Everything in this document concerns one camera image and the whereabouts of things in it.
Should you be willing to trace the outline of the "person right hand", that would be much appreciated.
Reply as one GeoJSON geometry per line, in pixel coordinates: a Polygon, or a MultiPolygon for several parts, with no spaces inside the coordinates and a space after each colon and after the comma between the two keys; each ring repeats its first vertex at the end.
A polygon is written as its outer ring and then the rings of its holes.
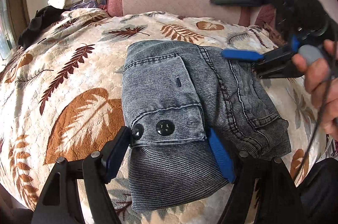
{"type": "Polygon", "coordinates": [[[327,101],[324,101],[325,88],[328,84],[325,79],[327,79],[329,75],[328,63],[324,58],[319,58],[308,66],[300,54],[294,55],[292,62],[297,69],[305,75],[304,86],[307,93],[311,95],[313,107],[319,109],[323,104],[325,105],[321,128],[326,134],[337,139],[337,125],[334,122],[334,119],[338,116],[337,79],[331,81],[327,101]]]}

